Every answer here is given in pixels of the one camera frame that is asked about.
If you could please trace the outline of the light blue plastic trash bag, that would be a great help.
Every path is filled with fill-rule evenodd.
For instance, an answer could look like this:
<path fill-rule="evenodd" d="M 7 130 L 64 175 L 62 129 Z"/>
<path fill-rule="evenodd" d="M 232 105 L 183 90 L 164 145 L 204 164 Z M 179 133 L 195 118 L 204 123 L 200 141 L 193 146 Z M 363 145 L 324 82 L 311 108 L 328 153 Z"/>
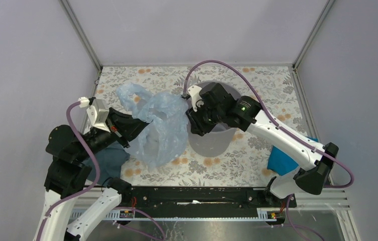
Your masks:
<path fill-rule="evenodd" d="M 127 152 L 149 169 L 177 159 L 188 142 L 186 100 L 168 92 L 153 94 L 141 85 L 129 83 L 116 89 L 121 106 L 147 126 L 132 141 Z"/>

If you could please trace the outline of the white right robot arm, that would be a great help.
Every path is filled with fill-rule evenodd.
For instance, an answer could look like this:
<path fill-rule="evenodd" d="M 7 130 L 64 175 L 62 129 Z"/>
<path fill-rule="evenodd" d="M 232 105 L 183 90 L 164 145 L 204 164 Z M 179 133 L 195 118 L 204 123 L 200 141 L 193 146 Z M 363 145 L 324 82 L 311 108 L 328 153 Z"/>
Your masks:
<path fill-rule="evenodd" d="M 269 182 L 264 192 L 268 206 L 276 207 L 294 193 L 322 193 L 333 167 L 331 158 L 338 151 L 336 145 L 309 139 L 272 117 L 257 100 L 249 96 L 236 99 L 217 82 L 205 87 L 192 85 L 188 96 L 191 133 L 204 136 L 217 124 L 238 128 L 265 139 L 298 164 L 295 170 Z"/>

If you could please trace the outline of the grey plastic trash bin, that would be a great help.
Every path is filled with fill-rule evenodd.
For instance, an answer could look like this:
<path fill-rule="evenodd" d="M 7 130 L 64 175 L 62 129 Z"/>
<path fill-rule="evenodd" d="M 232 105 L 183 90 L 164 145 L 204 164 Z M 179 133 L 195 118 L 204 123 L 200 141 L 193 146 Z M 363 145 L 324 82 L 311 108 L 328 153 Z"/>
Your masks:
<path fill-rule="evenodd" d="M 205 87 L 209 83 L 220 83 L 233 97 L 241 97 L 240 93 L 235 88 L 220 81 L 206 81 L 196 85 Z M 216 157 L 224 153 L 229 147 L 236 130 L 236 128 L 231 128 L 226 124 L 217 124 L 211 132 L 204 136 L 199 136 L 190 132 L 189 123 L 189 144 L 196 153 L 204 157 Z"/>

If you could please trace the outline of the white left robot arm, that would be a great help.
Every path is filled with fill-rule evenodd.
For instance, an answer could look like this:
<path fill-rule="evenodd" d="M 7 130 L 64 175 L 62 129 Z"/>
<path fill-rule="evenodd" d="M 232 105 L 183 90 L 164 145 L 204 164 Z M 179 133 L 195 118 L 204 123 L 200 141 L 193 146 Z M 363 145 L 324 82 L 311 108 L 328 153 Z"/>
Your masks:
<path fill-rule="evenodd" d="M 53 161 L 45 180 L 45 201 L 35 240 L 86 240 L 113 208 L 134 204 L 132 186 L 118 177 L 108 179 L 104 192 L 75 223 L 68 224 L 78 196 L 90 191 L 99 181 L 100 166 L 95 157 L 114 142 L 125 148 L 148 123 L 113 108 L 106 115 L 110 132 L 92 128 L 81 134 L 75 127 L 71 110 L 66 110 L 67 125 L 55 127 L 49 134 L 46 152 Z"/>

